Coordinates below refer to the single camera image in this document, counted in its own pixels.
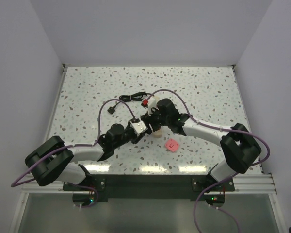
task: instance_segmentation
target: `pink block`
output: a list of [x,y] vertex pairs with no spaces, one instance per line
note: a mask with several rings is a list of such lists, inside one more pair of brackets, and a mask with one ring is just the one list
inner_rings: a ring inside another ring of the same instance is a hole
[[176,140],[169,138],[165,143],[165,147],[171,152],[175,152],[180,147],[180,144]]

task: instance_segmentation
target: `speckled white tabletop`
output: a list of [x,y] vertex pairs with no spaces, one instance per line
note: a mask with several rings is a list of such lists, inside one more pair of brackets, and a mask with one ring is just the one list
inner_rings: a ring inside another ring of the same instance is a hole
[[[67,70],[49,136],[59,135],[64,141],[92,143],[97,137],[97,116],[102,103],[120,95],[139,91],[152,93],[161,88],[176,91],[187,102],[191,113],[220,125],[248,126],[243,103],[232,68],[202,67],[70,67]],[[181,113],[184,107],[176,96],[161,92],[157,96],[170,98]],[[131,119],[123,104],[114,115],[102,114],[102,133],[112,124],[126,127]],[[140,102],[129,102],[136,117],[146,110]],[[145,136],[138,144],[128,143],[115,150],[114,156],[103,162],[80,162],[93,174],[206,174],[224,159],[221,149],[210,142],[173,134],[167,127],[162,138]],[[172,153],[164,144],[172,138],[180,148]],[[260,166],[247,174],[261,174]]]

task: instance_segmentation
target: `purple cable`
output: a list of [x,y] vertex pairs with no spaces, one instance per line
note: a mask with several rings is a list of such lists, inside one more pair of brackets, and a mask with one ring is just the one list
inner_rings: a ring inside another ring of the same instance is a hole
[[[233,132],[233,133],[243,133],[243,134],[246,134],[246,135],[250,135],[250,136],[256,138],[257,140],[259,140],[261,143],[263,143],[263,144],[265,145],[266,149],[267,149],[267,153],[266,153],[265,158],[262,159],[262,160],[260,160],[260,161],[258,161],[258,162],[256,162],[256,163],[253,163],[251,166],[255,166],[255,165],[261,164],[261,163],[263,163],[264,161],[266,161],[266,160],[270,157],[271,150],[270,150],[270,147],[268,146],[268,144],[266,143],[266,141],[264,141],[262,138],[260,138],[259,136],[255,135],[255,134],[253,134],[253,133],[250,133],[250,132],[247,132],[247,131],[241,131],[241,130],[233,130],[233,129],[220,129],[219,127],[215,127],[215,126],[207,125],[207,124],[205,124],[205,123],[197,122],[197,120],[195,120],[195,119],[193,118],[193,116],[191,115],[191,113],[190,113],[190,111],[189,111],[189,109],[188,109],[188,106],[185,104],[184,100],[181,98],[180,95],[178,95],[178,94],[177,94],[176,92],[174,92],[174,91],[171,91],[171,90],[168,90],[168,89],[160,89],[160,90],[157,90],[157,91],[153,92],[151,95],[149,95],[147,99],[150,99],[150,98],[151,98],[155,93],[157,93],[157,92],[161,92],[161,91],[167,91],[167,92],[170,92],[170,93],[176,95],[176,96],[180,99],[180,101],[183,103],[183,106],[184,106],[185,110],[187,111],[187,113],[188,113],[190,119],[191,119],[193,122],[195,122],[196,124],[200,124],[201,126],[204,126],[204,127],[210,128],[210,129],[214,129],[214,130],[222,130],[222,131],[225,131],[225,132]],[[223,179],[223,180],[221,180],[221,181],[219,181],[219,182],[217,182],[217,183],[214,183],[213,185],[211,185],[211,186],[205,188],[205,189],[204,189],[204,190],[203,190],[203,191],[198,195],[198,197],[197,197],[197,199],[196,199],[196,201],[195,201],[195,203],[194,203],[193,217],[194,217],[194,223],[195,223],[195,226],[196,226],[197,230],[198,230],[200,233],[201,233],[201,230],[200,230],[199,225],[198,225],[197,220],[196,220],[196,207],[197,207],[197,203],[198,203],[199,199],[200,199],[200,198],[203,196],[203,194],[204,194],[205,192],[207,192],[209,189],[211,189],[211,188],[213,188],[213,187],[215,187],[215,186],[217,186],[217,185],[219,185],[219,184],[221,184],[221,183],[224,183],[225,181],[228,181],[229,179],[233,178],[233,177],[236,176],[237,174],[238,174],[238,173],[235,173],[235,174],[232,175],[232,176],[226,177],[225,179]],[[222,212],[224,212],[224,213],[226,213],[227,215],[229,215],[229,216],[230,216],[230,217],[235,221],[235,223],[236,223],[236,225],[237,225],[238,233],[240,233],[240,232],[241,232],[241,229],[240,229],[240,227],[239,227],[239,223],[238,223],[238,221],[237,221],[237,220],[236,220],[236,219],[235,219],[235,218],[234,218],[230,213],[228,213],[227,211],[225,211],[225,210],[223,210],[223,209],[221,209],[221,208],[219,208],[219,210],[222,211]]]
[[99,110],[99,114],[98,114],[98,134],[97,134],[97,139],[95,140],[95,142],[93,144],[75,144],[75,145],[68,145],[68,146],[64,146],[64,147],[60,147],[60,148],[57,148],[53,151],[51,151],[50,153],[48,153],[47,155],[45,155],[44,157],[42,157],[41,159],[39,159],[37,162],[35,162],[27,171],[25,171],[23,174],[21,174],[18,178],[16,178],[15,181],[13,181],[13,183],[11,184],[11,187],[16,187],[16,186],[19,186],[21,184],[24,184],[24,183],[28,183],[28,182],[31,182],[31,181],[34,181],[35,179],[29,179],[29,180],[26,180],[26,181],[22,181],[22,182],[19,182],[21,179],[23,179],[27,174],[29,174],[36,166],[38,166],[41,162],[43,162],[44,160],[46,160],[47,158],[49,158],[51,155],[57,153],[57,152],[60,152],[64,149],[67,149],[67,148],[71,148],[71,147],[92,147],[94,145],[96,145],[96,143],[98,142],[98,139],[100,137],[100,118],[101,118],[101,112],[102,112],[102,108],[109,102],[111,101],[119,101],[121,103],[123,103],[127,108],[128,110],[130,111],[132,117],[134,119],[135,118],[135,115],[134,113],[132,112],[132,110],[130,109],[130,107],[125,103],[123,102],[122,100],[119,100],[119,99],[110,99],[110,100],[107,100],[105,101],[100,110]]

